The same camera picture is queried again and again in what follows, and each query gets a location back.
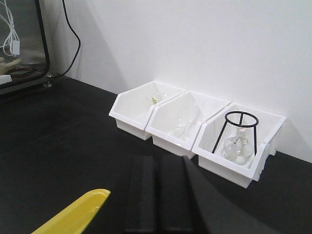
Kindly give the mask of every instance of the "white plastic bin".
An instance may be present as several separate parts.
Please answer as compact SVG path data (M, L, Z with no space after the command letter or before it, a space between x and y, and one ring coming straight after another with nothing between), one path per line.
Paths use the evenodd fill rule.
M195 155L191 149L202 123L228 104L228 101L186 91L156 107L146 131L152 134L155 145L191 158Z
M235 136L237 130L235 126L229 123L226 125L214 154L211 153L225 122L225 114L230 111L248 112L259 119L259 124L256 127L257 153L256 155L253 154L249 162L243 166L227 160L223 155L223 142L227 138ZM259 180L267 157L270 154L275 155L278 133L285 120L286 117L283 116L232 103L202 125L192 151L198 154L198 164L200 167L247 188L252 180ZM245 118L243 120L243 124L248 125L253 123L254 119L252 118ZM247 129L246 138L254 146L253 134L253 128Z
M145 128L154 108L185 91L151 81L119 94L109 116L116 119L118 128L146 140L151 136L145 132Z

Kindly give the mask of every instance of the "round-bottom flask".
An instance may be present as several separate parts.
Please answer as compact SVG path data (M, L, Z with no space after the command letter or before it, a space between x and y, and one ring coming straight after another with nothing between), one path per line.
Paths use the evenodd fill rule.
M238 128L236 136L229 137L224 142L225 158L238 165L245 165L253 153L253 146L246 139L245 128Z

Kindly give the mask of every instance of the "white cable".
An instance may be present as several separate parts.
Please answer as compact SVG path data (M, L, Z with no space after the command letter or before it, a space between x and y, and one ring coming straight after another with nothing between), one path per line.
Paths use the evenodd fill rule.
M19 48L20 39L19 39L19 36L17 35L17 33L15 31L13 15L12 15L11 10L8 8L8 6L6 4L6 0L3 0L3 2L0 2L0 4L5 7L6 16L7 16L7 19L6 19L3 15L0 14L0 19L2 19L10 28L10 33L7 36L7 38L5 39L3 45L0 46L0 48L2 48L3 52L7 56L15 56L17 54L14 54L13 46L18 45L18 48L15 48L15 51L17 50L19 52L19 50L20 50L20 48ZM6 46L9 47L9 52L6 52L6 50L5 50Z

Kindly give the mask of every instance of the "yellow object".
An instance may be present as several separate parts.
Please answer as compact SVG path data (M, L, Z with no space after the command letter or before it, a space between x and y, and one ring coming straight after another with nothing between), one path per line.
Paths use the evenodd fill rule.
M153 101L153 104L156 104L157 103L157 100L156 98L152 97L152 101Z
M106 189L95 189L85 193L32 234L82 233L110 193Z

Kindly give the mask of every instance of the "black wire stand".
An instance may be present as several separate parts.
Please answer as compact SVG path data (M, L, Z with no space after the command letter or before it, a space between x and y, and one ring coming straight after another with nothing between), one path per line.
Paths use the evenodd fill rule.
M231 114L240 114L239 123L234 123L228 119L228 116ZM255 123L251 124L251 125L243 125L242 122L243 122L244 115L248 115L248 116L252 117L255 120ZM243 111L231 111L231 112L226 113L224 125L221 129L221 132L219 134L218 139L216 140L216 143L214 145L214 149L213 149L212 153L213 154L215 153L215 150L219 144L219 141L222 137L222 134L224 132L224 129L225 129L227 123L230 123L231 125L234 125L236 127L241 127L241 128L253 128L253 144L254 144L254 155L255 155L257 153L257 129L256 129L256 126L258 125L259 120L256 116L254 116L248 112L243 112Z

